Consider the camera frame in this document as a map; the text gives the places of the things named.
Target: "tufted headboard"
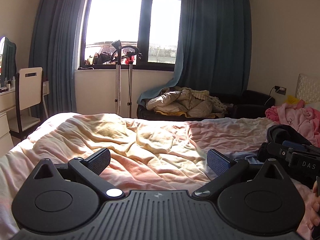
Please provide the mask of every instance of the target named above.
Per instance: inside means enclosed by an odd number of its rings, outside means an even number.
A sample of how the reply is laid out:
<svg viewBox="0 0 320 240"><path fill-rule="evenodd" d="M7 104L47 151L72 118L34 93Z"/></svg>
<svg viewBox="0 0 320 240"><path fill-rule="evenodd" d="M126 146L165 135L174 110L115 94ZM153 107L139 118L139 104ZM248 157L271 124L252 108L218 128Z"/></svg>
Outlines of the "tufted headboard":
<svg viewBox="0 0 320 240"><path fill-rule="evenodd" d="M320 78L299 74L296 98L305 102L320 102Z"/></svg>

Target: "window frame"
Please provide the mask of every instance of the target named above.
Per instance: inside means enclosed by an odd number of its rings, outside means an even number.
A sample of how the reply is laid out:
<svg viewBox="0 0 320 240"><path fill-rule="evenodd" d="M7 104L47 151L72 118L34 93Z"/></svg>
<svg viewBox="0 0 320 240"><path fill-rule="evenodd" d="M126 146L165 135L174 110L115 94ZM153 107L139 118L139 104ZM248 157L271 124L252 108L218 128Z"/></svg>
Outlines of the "window frame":
<svg viewBox="0 0 320 240"><path fill-rule="evenodd" d="M83 30L82 30L82 37L81 37L80 67L82 68L93 67L94 69L115 69L116 66L112 64L108 64L108 65L85 65L84 64L85 40L87 35L87 25L88 25L91 1L92 0L88 0L87 6L85 8L85 13L84 13ZM137 59L137 64L133 65L133 69L174 71L175 64L148 62L149 37L150 37L150 25L151 25L151 8L152 8L152 0L141 0L137 47L139 48L139 51L142 54L142 59L141 60Z"/></svg>

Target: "person's hand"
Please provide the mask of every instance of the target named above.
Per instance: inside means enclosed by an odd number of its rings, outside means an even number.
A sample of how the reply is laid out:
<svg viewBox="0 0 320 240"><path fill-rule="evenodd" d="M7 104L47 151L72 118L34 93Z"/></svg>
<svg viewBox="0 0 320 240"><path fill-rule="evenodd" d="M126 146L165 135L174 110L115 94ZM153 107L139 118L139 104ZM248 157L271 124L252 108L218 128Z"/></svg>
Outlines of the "person's hand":
<svg viewBox="0 0 320 240"><path fill-rule="evenodd" d="M312 191L313 191L314 197L311 200L310 206L307 207L311 211L310 220L307 223L308 228L310 230L312 230L314 226L317 227L320 224L320 216L318 214L319 207L320 207L320 197L318 196L317 181L314 183Z"/></svg>

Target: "chair seat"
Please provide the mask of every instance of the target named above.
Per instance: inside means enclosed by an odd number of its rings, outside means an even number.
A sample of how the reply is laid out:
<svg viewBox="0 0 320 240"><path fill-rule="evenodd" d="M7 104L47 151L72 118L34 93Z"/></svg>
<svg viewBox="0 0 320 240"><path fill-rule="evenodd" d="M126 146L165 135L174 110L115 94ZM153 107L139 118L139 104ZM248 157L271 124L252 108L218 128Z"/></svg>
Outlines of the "chair seat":
<svg viewBox="0 0 320 240"><path fill-rule="evenodd" d="M30 127L33 127L37 123L40 123L39 118L35 118L28 115L21 116L21 126L22 130L25 131ZM10 131L19 132L17 118L11 119L8 121Z"/></svg>

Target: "black sofa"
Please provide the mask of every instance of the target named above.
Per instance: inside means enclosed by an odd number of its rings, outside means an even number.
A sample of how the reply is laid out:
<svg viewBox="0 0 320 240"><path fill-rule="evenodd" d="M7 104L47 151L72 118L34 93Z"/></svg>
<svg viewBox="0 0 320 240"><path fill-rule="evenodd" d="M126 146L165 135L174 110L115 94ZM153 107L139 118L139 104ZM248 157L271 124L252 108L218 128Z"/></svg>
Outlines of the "black sofa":
<svg viewBox="0 0 320 240"><path fill-rule="evenodd" d="M228 94L211 94L218 97L222 103L233 104L233 107L228 109L225 117L234 119L249 118L256 119L258 117L266 117L265 111L275 104L273 97L259 93L256 91L246 90L241 96ZM154 111L149 111L145 107L138 105L137 117L150 121L202 121L207 118L187 118L185 116L167 116Z"/></svg>

